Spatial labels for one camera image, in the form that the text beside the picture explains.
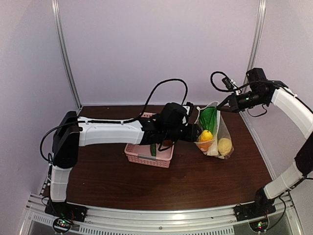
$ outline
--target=green vegetable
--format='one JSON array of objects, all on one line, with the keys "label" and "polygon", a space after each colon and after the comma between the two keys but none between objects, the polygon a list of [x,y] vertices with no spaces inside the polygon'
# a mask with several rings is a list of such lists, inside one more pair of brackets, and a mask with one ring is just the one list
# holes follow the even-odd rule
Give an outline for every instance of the green vegetable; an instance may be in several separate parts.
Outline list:
[{"label": "green vegetable", "polygon": [[150,145],[150,152],[151,152],[151,156],[153,157],[157,156],[157,145],[155,143]]},{"label": "green vegetable", "polygon": [[200,125],[204,130],[211,133],[214,132],[216,123],[217,109],[216,107],[208,107],[200,112]]},{"label": "green vegetable", "polygon": [[210,120],[210,125],[209,125],[209,131],[211,133],[214,133],[214,129],[215,129],[215,123],[216,123],[216,116],[217,116],[217,109],[214,110],[211,120]]}]

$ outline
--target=white wall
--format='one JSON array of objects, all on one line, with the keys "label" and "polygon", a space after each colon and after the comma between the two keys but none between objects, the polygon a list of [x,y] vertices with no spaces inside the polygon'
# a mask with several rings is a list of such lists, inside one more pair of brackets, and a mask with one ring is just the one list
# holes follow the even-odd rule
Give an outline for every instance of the white wall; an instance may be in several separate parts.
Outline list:
[{"label": "white wall", "polygon": [[[43,134],[75,109],[50,1],[0,1],[0,234],[15,235],[47,164]],[[50,150],[51,141],[45,150]]]},{"label": "white wall", "polygon": [[[263,68],[268,79],[285,82],[313,107],[313,1],[268,1],[256,67]],[[249,119],[278,176],[291,164],[304,138],[275,107],[263,117]],[[312,235],[313,183],[302,183],[292,197],[305,234]]]},{"label": "white wall", "polygon": [[[243,83],[258,0],[62,0],[65,41],[81,102],[144,104],[157,82],[183,78],[188,99],[224,98],[209,83],[224,71]],[[163,85],[154,104],[181,101]]]}]

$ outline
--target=green cucumber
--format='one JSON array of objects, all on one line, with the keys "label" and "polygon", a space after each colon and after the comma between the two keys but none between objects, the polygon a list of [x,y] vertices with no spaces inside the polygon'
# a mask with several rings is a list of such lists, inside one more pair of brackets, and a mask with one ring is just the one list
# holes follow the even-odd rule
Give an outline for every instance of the green cucumber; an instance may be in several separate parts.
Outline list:
[{"label": "green cucumber", "polygon": [[155,143],[150,145],[150,152],[151,152],[151,156],[153,157],[157,156],[157,145]]}]

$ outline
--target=yellow lemon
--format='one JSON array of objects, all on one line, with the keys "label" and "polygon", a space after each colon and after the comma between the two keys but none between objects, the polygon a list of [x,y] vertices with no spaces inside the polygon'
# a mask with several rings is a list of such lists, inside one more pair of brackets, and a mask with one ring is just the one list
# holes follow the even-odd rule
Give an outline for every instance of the yellow lemon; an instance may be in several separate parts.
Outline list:
[{"label": "yellow lemon", "polygon": [[212,145],[213,142],[210,142],[213,140],[213,135],[210,131],[204,130],[199,138],[199,148],[202,152],[207,152],[209,150],[209,147]]},{"label": "yellow lemon", "polygon": [[200,135],[200,142],[213,140],[213,135],[210,131],[204,130]]},{"label": "yellow lemon", "polygon": [[219,140],[218,149],[222,156],[226,156],[228,153],[230,153],[231,148],[232,148],[232,143],[230,139],[221,138]]}]

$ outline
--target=black mount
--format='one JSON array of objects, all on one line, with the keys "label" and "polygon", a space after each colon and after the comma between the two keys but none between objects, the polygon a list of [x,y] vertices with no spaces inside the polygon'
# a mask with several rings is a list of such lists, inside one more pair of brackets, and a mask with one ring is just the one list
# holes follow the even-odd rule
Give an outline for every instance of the black mount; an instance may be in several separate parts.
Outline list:
[{"label": "black mount", "polygon": [[[244,111],[245,109],[251,109],[256,105],[266,105],[269,106],[274,91],[280,87],[288,88],[282,81],[269,81],[267,80],[263,69],[253,68],[246,72],[246,77],[248,82],[254,82],[250,84],[251,91],[244,94],[237,95],[235,92],[229,95],[225,100],[223,100],[217,109],[224,112],[238,113]],[[230,79],[225,77],[222,79],[227,89],[234,89],[233,85],[230,83]],[[224,108],[223,106],[229,104],[229,108]]]},{"label": "black mount", "polygon": [[45,213],[66,219],[74,220],[78,222],[84,222],[87,214],[87,208],[67,202],[51,202],[48,200],[47,206],[45,207]]},{"label": "black mount", "polygon": [[188,122],[193,110],[193,104],[188,102],[187,106],[190,107],[189,114],[180,104],[167,103],[161,113],[150,118],[140,118],[142,131],[144,131],[140,145],[162,144],[163,141],[167,140],[172,142],[178,140],[196,142],[201,134],[199,126],[197,124],[182,123],[184,118]]},{"label": "black mount", "polygon": [[235,206],[234,211],[237,221],[250,220],[276,212],[273,205],[274,201],[274,199],[267,199],[263,188],[259,189],[255,194],[253,203]]},{"label": "black mount", "polygon": [[[77,114],[75,111],[69,111],[64,116],[60,125],[77,122]],[[53,135],[53,165],[67,169],[74,167],[78,160],[80,128],[77,124],[65,125],[56,130]]]}]

